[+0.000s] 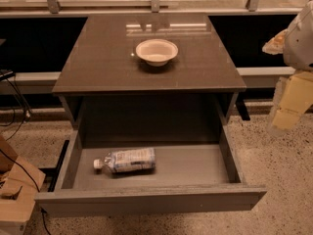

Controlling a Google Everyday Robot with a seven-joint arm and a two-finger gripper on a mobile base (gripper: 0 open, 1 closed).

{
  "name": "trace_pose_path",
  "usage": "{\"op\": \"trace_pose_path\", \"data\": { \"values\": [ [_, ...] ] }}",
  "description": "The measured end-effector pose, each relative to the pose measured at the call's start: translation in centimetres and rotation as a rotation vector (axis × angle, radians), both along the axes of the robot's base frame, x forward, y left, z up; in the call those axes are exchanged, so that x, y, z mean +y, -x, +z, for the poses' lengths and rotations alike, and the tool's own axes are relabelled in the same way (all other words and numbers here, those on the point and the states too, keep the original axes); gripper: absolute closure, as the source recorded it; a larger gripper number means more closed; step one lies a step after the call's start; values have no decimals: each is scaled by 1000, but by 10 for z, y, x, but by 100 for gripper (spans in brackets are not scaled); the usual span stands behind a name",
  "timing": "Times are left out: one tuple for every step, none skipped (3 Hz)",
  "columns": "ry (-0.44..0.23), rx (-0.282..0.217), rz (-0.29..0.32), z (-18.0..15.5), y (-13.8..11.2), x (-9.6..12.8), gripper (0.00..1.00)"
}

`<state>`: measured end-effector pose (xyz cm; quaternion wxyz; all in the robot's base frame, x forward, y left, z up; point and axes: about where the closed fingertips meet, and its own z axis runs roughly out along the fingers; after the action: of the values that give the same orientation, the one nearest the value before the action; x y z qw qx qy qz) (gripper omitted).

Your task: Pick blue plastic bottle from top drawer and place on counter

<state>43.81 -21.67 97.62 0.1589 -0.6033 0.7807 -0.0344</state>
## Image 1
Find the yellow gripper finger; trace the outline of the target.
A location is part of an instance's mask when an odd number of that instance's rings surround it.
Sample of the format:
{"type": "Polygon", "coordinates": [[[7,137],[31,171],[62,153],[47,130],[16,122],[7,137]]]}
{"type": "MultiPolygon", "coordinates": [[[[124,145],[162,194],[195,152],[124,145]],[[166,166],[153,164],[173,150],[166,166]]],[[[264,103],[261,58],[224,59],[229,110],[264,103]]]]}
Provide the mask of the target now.
{"type": "Polygon", "coordinates": [[[312,105],[312,72],[298,71],[289,78],[280,77],[275,88],[267,131],[271,135],[285,134],[312,105]]]}

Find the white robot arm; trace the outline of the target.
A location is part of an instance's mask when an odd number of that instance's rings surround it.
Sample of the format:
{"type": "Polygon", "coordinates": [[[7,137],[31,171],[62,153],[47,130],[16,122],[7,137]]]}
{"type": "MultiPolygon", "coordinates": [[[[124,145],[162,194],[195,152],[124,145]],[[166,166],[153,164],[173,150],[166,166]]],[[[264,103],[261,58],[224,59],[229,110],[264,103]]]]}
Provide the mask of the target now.
{"type": "Polygon", "coordinates": [[[267,131],[279,136],[291,130],[313,105],[313,0],[262,51],[282,54],[285,64],[295,69],[289,78],[280,77],[275,87],[267,131]]]}

